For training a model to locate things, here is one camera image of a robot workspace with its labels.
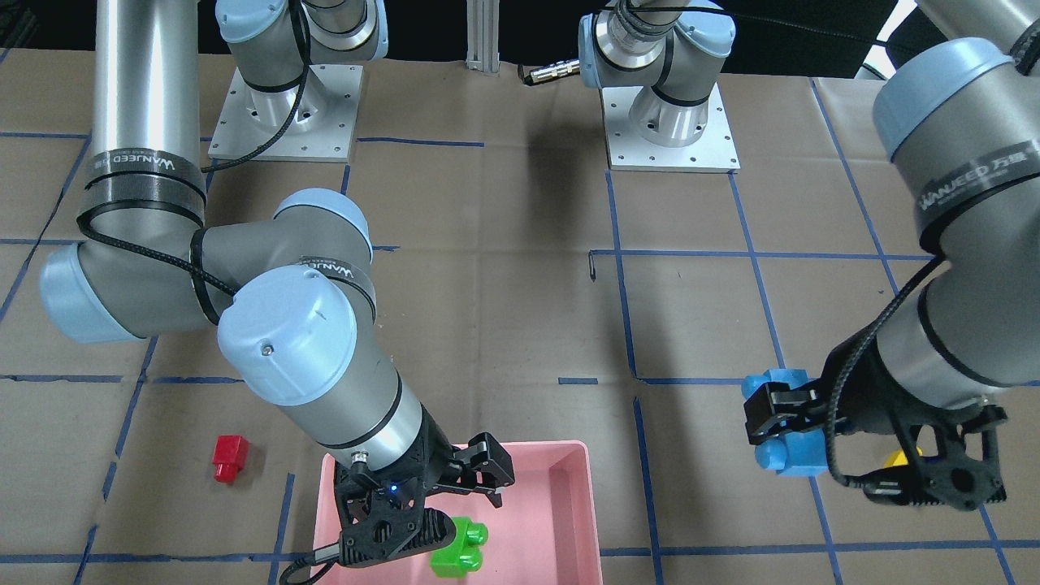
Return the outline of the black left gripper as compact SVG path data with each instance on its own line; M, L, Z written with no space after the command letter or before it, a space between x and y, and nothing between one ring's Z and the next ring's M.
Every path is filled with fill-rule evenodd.
M837 378L866 333L868 329L863 328L832 349L818 382L795 386L784 381L744 381L744 389L750 392L744 397L744 430L749 444L757 447L787 433L824 429ZM925 426L932 425L932 413L931 407L899 385L872 340L847 376L837 401L834 433L894 436L900 428L917 440Z

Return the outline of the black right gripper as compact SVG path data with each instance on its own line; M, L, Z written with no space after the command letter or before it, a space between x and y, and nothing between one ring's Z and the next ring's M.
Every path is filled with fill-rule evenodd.
M349 444L349 511L371 514L375 503L394 509L423 506L427 495L485 495L495 509L504 507L502 492L515 484L515 467L505 447L490 432L476 434L465 448L447 441L424 406L405 412L415 433L404 444L402 408L382 428Z

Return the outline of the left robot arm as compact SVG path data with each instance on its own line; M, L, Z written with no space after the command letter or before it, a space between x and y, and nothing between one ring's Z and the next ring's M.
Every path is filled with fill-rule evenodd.
M1038 377L1038 4L921 1L946 36L903 63L873 104L913 196L921 248L952 266L869 342L866 418L884 390L939 414ZM718 74L735 40L706 1L614 1L578 29L600 90L612 167L739 169Z

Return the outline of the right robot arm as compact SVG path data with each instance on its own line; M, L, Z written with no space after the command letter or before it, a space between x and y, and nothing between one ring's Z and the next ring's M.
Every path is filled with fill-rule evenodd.
M42 306L72 340L123 342L207 325L250 389L358 482L420 505L515 481L491 436L446 440L375 339L374 245L338 190L286 197L270 221L209 227L198 163L197 4L100 1L93 169L53 252Z

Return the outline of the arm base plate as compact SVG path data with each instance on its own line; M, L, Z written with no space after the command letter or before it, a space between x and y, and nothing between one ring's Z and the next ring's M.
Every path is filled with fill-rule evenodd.
M616 171L730 173L742 167L720 90L682 107L650 86L600 90L608 163Z
M259 162L346 163L349 161L364 67L317 63L302 96L296 119ZM296 90L264 93L248 86L235 71L208 154L226 162L271 139L296 99Z

